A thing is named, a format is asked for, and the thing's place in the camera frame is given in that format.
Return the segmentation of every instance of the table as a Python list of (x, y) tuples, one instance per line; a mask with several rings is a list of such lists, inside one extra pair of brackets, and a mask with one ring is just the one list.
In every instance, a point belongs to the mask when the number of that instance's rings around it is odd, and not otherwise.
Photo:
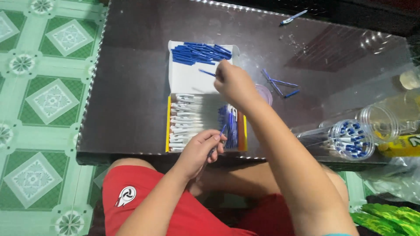
[[(319, 124), (401, 92), (395, 76), (413, 67), (405, 38), (304, 18), (279, 27), (286, 18), (206, 0), (112, 1), (80, 129), (79, 164), (165, 154), (169, 40), (237, 45), (242, 68), (270, 89), (272, 107), (289, 127)], [(301, 85), (300, 93), (278, 96), (263, 68), (273, 79)], [(248, 127), (249, 151), (232, 155), (263, 159)], [(358, 165), (366, 163), (386, 159), (375, 155)]]

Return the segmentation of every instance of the red shorts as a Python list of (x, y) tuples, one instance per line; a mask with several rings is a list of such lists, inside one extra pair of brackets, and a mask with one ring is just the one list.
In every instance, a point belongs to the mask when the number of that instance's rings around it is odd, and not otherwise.
[[(107, 236), (114, 236), (127, 217), (150, 193), (163, 174), (142, 166), (123, 165), (110, 170), (103, 182)], [(185, 191), (173, 212), (167, 236), (294, 236), (284, 198), (272, 194), (230, 228)]]

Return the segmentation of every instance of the hand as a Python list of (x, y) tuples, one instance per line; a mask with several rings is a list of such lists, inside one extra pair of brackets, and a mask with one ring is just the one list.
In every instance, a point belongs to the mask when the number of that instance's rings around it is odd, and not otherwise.
[(248, 73), (226, 60), (217, 67), (214, 87), (227, 102), (243, 113), (256, 102), (264, 101)]
[[(220, 141), (226, 141), (227, 138), (220, 131), (209, 129), (198, 133), (185, 146), (178, 161), (172, 167), (173, 171), (184, 178), (186, 181), (197, 176), (205, 161), (209, 163), (217, 160), (218, 153), (223, 153), (223, 144)], [(216, 150), (207, 159), (209, 151), (217, 146)]]

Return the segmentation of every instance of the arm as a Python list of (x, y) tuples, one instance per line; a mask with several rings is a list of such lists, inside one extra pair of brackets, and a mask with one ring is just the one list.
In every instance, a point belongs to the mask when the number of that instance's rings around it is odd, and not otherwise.
[(338, 191), (318, 162), (262, 99), (249, 75), (223, 61), (216, 89), (242, 111), (268, 152), (267, 160), (290, 209), (296, 235), (358, 232)]
[[(220, 131), (206, 130), (194, 136), (175, 165), (162, 177), (149, 195), (140, 203), (118, 230), (116, 236), (165, 236), (173, 211), (188, 181), (197, 176), (205, 161), (217, 160), (223, 153)], [(209, 151), (217, 150), (207, 160)]]

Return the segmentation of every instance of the yellow package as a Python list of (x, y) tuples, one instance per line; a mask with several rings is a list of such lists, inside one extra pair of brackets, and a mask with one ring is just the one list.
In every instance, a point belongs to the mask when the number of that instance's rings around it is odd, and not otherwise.
[(394, 142), (380, 144), (378, 150), (386, 157), (419, 157), (420, 134), (400, 136)]

